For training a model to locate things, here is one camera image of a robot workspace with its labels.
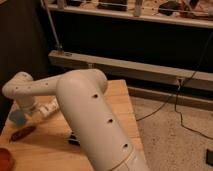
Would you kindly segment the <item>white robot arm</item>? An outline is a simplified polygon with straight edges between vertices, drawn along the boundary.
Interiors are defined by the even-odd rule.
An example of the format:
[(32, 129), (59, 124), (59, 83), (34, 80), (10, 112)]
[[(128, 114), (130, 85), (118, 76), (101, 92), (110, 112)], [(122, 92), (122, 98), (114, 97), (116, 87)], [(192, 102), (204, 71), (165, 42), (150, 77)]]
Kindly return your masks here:
[(149, 171), (105, 101), (107, 86), (99, 69), (74, 70), (36, 81), (19, 72), (3, 86), (2, 93), (23, 101), (54, 95), (95, 171)]

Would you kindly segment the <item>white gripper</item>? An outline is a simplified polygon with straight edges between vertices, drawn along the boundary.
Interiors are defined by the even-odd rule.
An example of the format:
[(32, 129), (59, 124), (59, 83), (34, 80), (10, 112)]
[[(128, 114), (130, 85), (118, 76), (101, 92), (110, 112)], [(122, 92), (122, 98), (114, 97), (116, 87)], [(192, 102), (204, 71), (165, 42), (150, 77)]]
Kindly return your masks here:
[(34, 98), (22, 98), (17, 100), (17, 104), (25, 113), (33, 113), (37, 110), (38, 103)]

